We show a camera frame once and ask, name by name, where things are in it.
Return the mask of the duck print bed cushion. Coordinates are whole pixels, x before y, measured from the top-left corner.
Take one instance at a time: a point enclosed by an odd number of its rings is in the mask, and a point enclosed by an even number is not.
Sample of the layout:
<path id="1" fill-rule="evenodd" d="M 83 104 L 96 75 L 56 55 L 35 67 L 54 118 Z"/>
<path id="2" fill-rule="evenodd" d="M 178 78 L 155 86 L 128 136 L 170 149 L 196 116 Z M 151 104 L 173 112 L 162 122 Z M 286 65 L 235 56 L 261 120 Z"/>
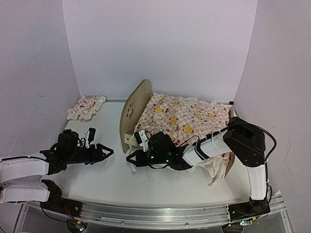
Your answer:
<path id="1" fill-rule="evenodd" d="M 134 131 L 167 134 L 176 146 L 194 143 L 229 123 L 230 107 L 198 100 L 153 93 Z"/>

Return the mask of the wooden pet bed frame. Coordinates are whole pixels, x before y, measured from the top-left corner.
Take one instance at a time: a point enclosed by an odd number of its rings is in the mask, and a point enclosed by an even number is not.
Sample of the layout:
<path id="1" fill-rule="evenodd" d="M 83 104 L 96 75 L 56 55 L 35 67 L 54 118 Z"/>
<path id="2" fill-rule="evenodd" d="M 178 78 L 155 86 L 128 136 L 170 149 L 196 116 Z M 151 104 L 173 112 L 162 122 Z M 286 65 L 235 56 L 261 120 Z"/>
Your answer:
<path id="1" fill-rule="evenodd" d="M 139 150 L 141 147 L 137 144 L 134 137 L 134 129 L 138 122 L 138 118 L 141 116 L 144 108 L 146 107 L 148 101 L 150 100 L 152 94 L 152 84 L 150 80 L 143 80 L 137 88 L 131 93 L 127 99 L 124 108 L 122 110 L 120 119 L 120 137 L 123 152 L 126 156 L 130 155 L 132 152 Z M 132 170 L 135 171 L 137 167 L 130 163 Z M 223 180 L 228 174 L 231 167 L 229 165 L 229 154 L 221 155 L 216 159 L 212 159 L 210 162 L 204 162 L 202 165 L 198 165 L 206 169 L 210 176 L 215 180 Z"/>

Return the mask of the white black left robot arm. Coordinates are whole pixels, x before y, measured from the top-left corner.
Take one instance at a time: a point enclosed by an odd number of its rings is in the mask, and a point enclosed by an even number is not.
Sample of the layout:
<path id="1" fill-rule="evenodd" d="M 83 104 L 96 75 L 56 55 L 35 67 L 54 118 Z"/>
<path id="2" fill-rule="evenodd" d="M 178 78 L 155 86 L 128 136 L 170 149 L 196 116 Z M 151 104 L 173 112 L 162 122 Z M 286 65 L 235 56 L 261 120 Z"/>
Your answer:
<path id="1" fill-rule="evenodd" d="M 80 138 L 77 132 L 66 129 L 48 150 L 1 158 L 1 203 L 38 201 L 44 210 L 79 217 L 82 202 L 63 197 L 61 188 L 54 181 L 27 182 L 25 178 L 54 175 L 65 171 L 69 165 L 93 165 L 107 159 L 114 151 L 100 143 L 92 144 L 95 132 L 94 128 L 89 128 L 85 137 Z"/>

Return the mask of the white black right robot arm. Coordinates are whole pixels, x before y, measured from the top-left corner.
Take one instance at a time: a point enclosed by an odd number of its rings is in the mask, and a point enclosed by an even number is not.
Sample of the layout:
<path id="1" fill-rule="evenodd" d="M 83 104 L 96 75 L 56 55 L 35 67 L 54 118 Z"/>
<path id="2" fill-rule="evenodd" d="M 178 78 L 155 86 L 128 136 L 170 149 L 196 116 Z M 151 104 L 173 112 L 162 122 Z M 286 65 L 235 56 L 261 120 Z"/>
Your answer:
<path id="1" fill-rule="evenodd" d="M 134 134 L 139 150 L 126 157 L 135 167 L 171 168 L 184 171 L 229 154 L 229 167 L 235 159 L 247 169 L 250 197 L 247 202 L 228 207 L 231 222 L 250 220 L 270 212 L 272 187 L 268 181 L 268 158 L 277 141 L 267 130 L 234 116 L 229 124 L 195 142 L 189 139 L 179 146 L 165 133 L 147 136 L 145 131 Z"/>

